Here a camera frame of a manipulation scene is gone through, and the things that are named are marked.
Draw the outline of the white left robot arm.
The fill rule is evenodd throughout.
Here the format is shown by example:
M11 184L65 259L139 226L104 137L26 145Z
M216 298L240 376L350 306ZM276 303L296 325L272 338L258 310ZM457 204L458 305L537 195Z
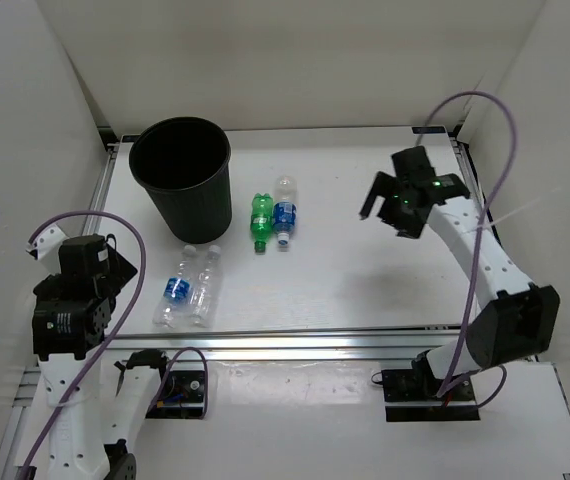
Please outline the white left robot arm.
M48 276L33 290L32 345L49 417L17 473L20 479L133 479L134 445L151 400L171 395L175 377L159 350L115 363L107 401L101 358L114 339L116 298L129 283L142 290L146 267L134 267L113 236L68 237L55 223L38 230L28 252Z

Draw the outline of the clear water bottle blue label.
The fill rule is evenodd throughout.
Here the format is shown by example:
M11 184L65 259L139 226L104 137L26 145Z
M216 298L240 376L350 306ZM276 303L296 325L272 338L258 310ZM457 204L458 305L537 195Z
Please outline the clear water bottle blue label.
M174 328L186 315L194 286L197 260L197 249L193 245L186 245L181 252L177 269L168 278L155 310L152 318L155 326Z

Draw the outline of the green plastic soda bottle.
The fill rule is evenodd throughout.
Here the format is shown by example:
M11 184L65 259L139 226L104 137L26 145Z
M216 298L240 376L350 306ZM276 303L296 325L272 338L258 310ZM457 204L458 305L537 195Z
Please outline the green plastic soda bottle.
M263 254L272 235L273 198L269 194L257 193L252 200L250 231L254 251Z

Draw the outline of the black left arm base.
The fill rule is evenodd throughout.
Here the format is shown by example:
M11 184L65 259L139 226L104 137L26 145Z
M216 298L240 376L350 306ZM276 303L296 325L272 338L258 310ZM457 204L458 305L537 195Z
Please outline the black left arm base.
M205 416L208 384L203 370L172 370L147 419L196 420Z

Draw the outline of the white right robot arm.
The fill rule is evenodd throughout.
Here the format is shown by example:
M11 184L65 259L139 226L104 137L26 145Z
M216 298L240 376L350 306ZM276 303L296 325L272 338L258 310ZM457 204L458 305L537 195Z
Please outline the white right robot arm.
M480 212L468 188L455 174L437 174L424 147L391 159L393 174L376 174L361 217L382 198L378 216L398 236L417 239L431 228L468 277L480 309L462 324L457 340L413 360L417 393L435 400L467 376L547 351L560 306L556 289L536 285L494 235L478 227Z

